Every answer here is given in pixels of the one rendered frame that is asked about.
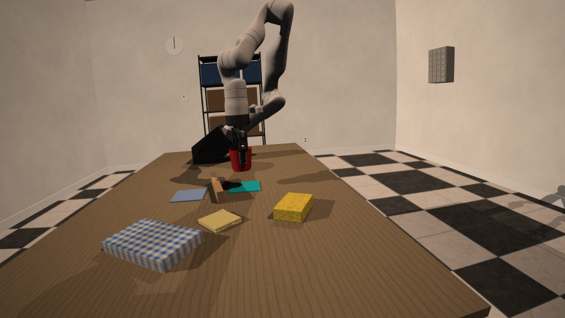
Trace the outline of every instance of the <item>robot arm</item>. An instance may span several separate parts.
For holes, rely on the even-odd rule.
[[[293,15],[292,3],[286,0],[268,0],[251,25],[237,39],[236,46],[223,50],[218,55],[218,71],[224,84],[225,96],[224,133],[228,133],[228,130],[232,131],[232,142],[239,150],[242,165],[247,162],[247,132],[281,110],[285,104],[285,99],[278,90],[278,84],[286,68]],[[236,72],[251,63],[253,54],[265,39],[267,22],[280,25],[281,28],[265,58],[265,85],[261,96],[263,106],[252,105],[250,113],[246,82],[238,79]]]

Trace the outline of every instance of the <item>clock face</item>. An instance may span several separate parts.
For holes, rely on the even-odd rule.
[[[172,37],[165,43],[165,49],[171,55],[177,55],[182,52],[183,42],[178,37]]]

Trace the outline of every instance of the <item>wood grain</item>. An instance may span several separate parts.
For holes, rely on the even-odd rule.
[[[0,268],[2,317],[480,318],[490,305],[295,143],[254,146],[252,168],[193,166],[166,153]],[[261,191],[210,200],[210,173]],[[169,203],[203,186],[202,201]],[[288,192],[311,193],[303,223],[272,219]],[[226,209],[243,222],[197,224]],[[148,218],[204,231],[166,274],[102,251]]]

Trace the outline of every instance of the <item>yellow sponge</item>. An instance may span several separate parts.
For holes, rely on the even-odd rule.
[[[304,193],[287,193],[273,208],[273,219],[301,223],[312,208],[314,196]]]

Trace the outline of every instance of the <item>yellow notepad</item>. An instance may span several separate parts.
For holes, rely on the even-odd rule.
[[[217,233],[241,222],[241,217],[224,209],[198,219],[198,224]]]

